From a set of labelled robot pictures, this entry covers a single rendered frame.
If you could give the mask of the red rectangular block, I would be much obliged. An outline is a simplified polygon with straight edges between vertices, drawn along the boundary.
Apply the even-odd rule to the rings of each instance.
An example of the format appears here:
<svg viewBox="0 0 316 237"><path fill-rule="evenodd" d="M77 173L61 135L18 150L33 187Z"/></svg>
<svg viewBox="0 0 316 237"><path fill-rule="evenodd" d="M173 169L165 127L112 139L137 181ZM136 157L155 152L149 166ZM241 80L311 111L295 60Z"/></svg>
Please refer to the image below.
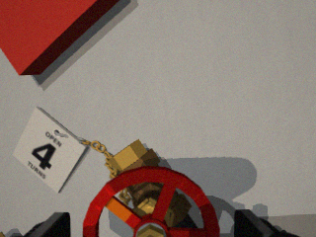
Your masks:
<svg viewBox="0 0 316 237"><path fill-rule="evenodd" d="M0 0L0 48L20 75L41 75L119 0Z"/></svg>

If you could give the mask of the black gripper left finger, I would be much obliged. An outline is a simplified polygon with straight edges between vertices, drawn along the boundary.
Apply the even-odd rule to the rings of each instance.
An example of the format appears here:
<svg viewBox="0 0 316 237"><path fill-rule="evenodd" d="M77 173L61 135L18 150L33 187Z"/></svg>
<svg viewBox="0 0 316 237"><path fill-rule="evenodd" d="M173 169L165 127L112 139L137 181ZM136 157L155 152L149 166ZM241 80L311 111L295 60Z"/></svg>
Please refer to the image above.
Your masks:
<svg viewBox="0 0 316 237"><path fill-rule="evenodd" d="M15 236L15 237L28 237L28 236L29 237L71 237L69 212L55 212L46 221L35 225L24 236Z"/></svg>

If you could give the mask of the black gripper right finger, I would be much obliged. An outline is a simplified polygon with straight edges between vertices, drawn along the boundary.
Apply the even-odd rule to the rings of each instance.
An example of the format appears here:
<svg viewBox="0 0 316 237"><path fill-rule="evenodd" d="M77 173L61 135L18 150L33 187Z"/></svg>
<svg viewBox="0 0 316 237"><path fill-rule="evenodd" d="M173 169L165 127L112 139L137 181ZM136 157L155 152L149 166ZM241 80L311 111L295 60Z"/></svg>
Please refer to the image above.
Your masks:
<svg viewBox="0 0 316 237"><path fill-rule="evenodd" d="M234 237L299 237L279 232L265 219L257 217L250 209L236 209L234 213Z"/></svg>

